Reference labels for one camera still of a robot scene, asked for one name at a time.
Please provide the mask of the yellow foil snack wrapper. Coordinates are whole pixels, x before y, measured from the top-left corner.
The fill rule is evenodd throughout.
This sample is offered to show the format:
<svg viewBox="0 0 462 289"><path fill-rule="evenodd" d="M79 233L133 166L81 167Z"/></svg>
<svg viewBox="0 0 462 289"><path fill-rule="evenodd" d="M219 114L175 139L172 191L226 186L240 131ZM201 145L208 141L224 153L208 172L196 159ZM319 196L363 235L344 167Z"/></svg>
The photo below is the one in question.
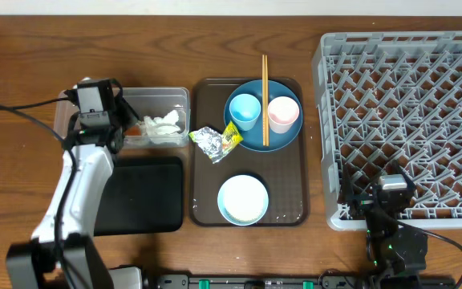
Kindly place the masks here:
<svg viewBox="0 0 462 289"><path fill-rule="evenodd" d="M221 161L242 141L237 126L230 121L223 133L210 127L203 127L188 134L213 164Z"/></svg>

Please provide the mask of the white tissue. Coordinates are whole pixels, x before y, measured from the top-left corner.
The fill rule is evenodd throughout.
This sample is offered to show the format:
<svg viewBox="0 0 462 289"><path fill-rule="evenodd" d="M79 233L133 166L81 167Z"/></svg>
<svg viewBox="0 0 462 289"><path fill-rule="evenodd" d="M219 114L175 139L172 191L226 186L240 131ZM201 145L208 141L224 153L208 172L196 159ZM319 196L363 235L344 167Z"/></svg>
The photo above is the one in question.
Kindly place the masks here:
<svg viewBox="0 0 462 289"><path fill-rule="evenodd" d="M178 111L172 110L164 117L145 116L137 125L142 136L150 138L180 136L181 128L177 125L179 120Z"/></svg>

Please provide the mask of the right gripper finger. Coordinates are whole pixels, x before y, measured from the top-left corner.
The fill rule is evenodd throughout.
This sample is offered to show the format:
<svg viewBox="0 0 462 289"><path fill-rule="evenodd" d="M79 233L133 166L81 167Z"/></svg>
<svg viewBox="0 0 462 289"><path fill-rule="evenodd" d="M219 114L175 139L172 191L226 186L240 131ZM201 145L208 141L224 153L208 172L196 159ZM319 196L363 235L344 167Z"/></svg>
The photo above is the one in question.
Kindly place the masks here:
<svg viewBox="0 0 462 289"><path fill-rule="evenodd" d="M413 180L405 173L404 169L400 166L397 160L393 160L391 162L391 168L395 172L395 174L400 175L404 179L406 187L414 186Z"/></svg>
<svg viewBox="0 0 462 289"><path fill-rule="evenodd" d="M354 198L353 182L347 165L342 168L342 180L341 180L341 201L352 201Z"/></svg>

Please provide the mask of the orange carrot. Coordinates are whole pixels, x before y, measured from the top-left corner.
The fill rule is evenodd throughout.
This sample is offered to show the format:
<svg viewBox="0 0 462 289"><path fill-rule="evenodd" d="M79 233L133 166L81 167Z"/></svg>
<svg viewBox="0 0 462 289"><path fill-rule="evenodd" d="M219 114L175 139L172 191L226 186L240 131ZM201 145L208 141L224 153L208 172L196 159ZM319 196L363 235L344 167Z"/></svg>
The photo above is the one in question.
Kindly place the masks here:
<svg viewBox="0 0 462 289"><path fill-rule="evenodd" d="M134 125L125 132L126 136L142 136L141 129L138 125Z"/></svg>

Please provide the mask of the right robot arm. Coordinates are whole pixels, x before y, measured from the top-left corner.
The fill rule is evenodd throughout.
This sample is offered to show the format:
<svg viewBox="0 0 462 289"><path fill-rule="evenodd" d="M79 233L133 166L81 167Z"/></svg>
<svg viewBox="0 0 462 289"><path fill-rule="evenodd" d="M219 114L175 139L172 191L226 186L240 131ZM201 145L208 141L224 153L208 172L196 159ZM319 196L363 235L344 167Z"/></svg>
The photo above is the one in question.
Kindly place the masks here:
<svg viewBox="0 0 462 289"><path fill-rule="evenodd" d="M411 203L415 183L399 163L391 175L382 175L370 193L355 193L347 167L342 169L340 198L350 215L367 224L367 257L375 269L355 281L356 288L422 288L419 272L426 268L428 236L395 219Z"/></svg>

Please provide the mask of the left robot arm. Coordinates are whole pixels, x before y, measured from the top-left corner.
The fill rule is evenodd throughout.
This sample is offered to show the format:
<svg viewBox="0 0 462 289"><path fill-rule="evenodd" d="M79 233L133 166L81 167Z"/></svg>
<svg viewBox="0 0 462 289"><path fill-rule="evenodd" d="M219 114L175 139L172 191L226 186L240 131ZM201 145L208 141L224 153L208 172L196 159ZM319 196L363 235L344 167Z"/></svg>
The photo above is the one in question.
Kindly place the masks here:
<svg viewBox="0 0 462 289"><path fill-rule="evenodd" d="M92 241L114 158L137 115L121 96L76 98L79 129L57 139L63 170L50 206L31 240L10 246L6 269L14 288L46 288L44 275L63 271L68 288L140 288L138 267L107 268Z"/></svg>

